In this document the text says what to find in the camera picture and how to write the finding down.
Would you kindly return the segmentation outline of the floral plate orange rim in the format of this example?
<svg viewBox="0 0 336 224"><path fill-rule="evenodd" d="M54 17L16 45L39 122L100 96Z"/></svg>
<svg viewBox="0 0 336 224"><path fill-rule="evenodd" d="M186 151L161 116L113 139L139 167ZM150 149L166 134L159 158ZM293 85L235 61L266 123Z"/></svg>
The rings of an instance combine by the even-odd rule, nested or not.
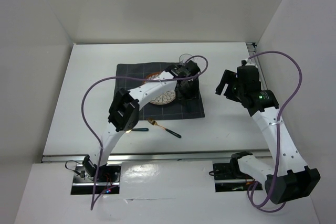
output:
<svg viewBox="0 0 336 224"><path fill-rule="evenodd" d="M161 72L153 72L145 77L146 80L159 79ZM166 105L173 102L176 98L175 89L166 91L150 101L154 105Z"/></svg>

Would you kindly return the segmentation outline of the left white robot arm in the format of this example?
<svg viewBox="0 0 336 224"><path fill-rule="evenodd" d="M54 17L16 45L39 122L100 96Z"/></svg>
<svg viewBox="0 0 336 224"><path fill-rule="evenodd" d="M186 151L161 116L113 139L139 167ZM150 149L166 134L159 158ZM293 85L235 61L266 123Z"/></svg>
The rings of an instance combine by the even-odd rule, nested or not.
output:
<svg viewBox="0 0 336 224"><path fill-rule="evenodd" d="M85 176L91 181L99 181L103 177L103 168L108 157L121 136L133 129L139 119L140 110L156 97L175 91L176 98L182 101L197 97L199 90L198 76L201 70L197 63L188 61L183 65L170 65L154 79L144 79L144 84L126 90L119 89L109 108L107 127L101 137L98 137L99 148L85 156L83 166Z"/></svg>

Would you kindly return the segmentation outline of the gold fork green handle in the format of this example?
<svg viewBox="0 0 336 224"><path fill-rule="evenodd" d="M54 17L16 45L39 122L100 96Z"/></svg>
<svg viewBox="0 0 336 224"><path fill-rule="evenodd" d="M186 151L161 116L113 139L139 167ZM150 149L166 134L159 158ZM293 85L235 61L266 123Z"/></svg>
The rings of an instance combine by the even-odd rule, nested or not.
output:
<svg viewBox="0 0 336 224"><path fill-rule="evenodd" d="M159 125L159 124L157 123L157 121L156 121L155 119L153 119L153 118L147 118L147 121L148 121L151 125L153 125L153 126L157 126L157 127L161 128L161 129L163 129L164 131L166 131L166 132L172 134L173 136L175 136L175 137L177 137L177 138L182 138L182 136L181 136L180 134L178 134L178 133L176 133L176 132L174 132L174 131L172 131L172 130L170 130L170 129L168 129L168 128L165 128L165 127Z"/></svg>

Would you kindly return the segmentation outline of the gold knife green handle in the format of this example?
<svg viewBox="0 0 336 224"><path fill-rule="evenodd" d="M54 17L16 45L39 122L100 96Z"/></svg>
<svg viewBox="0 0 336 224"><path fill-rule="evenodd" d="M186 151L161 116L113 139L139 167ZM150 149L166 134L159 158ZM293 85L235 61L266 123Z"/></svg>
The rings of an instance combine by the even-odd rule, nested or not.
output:
<svg viewBox="0 0 336 224"><path fill-rule="evenodd" d="M147 127L142 127L142 128L133 128L130 129L128 131L126 131L126 133L130 133L130 132L147 132L149 131L149 129Z"/></svg>

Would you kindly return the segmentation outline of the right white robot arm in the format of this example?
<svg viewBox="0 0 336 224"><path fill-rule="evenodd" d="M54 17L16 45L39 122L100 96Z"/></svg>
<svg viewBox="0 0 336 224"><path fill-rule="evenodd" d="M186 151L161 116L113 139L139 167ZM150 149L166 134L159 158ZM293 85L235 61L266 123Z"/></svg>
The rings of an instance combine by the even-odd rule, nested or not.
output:
<svg viewBox="0 0 336 224"><path fill-rule="evenodd" d="M252 177L261 184L267 199L276 205L309 196L321 178L320 173L316 168L309 168L298 152L274 93L261 88L258 68L245 65L236 72L225 70L215 93L247 109L275 162L275 166L270 167L251 152L236 153L230 159L230 174L235 178Z"/></svg>

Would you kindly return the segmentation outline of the clear drinking glass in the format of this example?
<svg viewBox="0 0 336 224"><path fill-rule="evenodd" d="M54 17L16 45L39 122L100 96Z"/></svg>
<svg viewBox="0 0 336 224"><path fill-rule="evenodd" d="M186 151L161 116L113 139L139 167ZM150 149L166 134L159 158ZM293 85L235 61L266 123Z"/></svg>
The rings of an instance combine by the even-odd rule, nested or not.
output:
<svg viewBox="0 0 336 224"><path fill-rule="evenodd" d="M180 65L185 65L189 61L194 62L194 58L192 58L191 54L182 54L182 55L179 56L178 60L179 60Z"/></svg>

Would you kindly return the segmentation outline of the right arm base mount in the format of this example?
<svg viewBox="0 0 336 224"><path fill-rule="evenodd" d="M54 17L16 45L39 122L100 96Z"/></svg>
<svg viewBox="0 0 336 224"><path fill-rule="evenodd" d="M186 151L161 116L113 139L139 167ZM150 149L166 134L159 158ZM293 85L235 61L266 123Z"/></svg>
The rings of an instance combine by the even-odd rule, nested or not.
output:
<svg viewBox="0 0 336 224"><path fill-rule="evenodd" d="M213 163L213 168L208 174L214 179L217 193L246 191L255 183L249 175L235 174L230 163Z"/></svg>

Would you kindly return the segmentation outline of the dark grey checked cloth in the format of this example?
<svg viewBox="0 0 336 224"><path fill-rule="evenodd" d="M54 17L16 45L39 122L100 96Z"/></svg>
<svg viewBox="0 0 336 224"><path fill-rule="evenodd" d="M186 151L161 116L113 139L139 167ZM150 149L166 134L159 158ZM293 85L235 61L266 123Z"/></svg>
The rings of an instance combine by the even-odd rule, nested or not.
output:
<svg viewBox="0 0 336 224"><path fill-rule="evenodd" d="M170 66L171 62L148 62L136 64L118 64L116 76L127 76L139 79L146 79L149 75L163 71ZM140 110L139 120L147 120L153 118L155 120L182 120L197 119L205 116L202 98L187 101L180 104L178 100L174 100L168 104L156 105L148 103Z"/></svg>

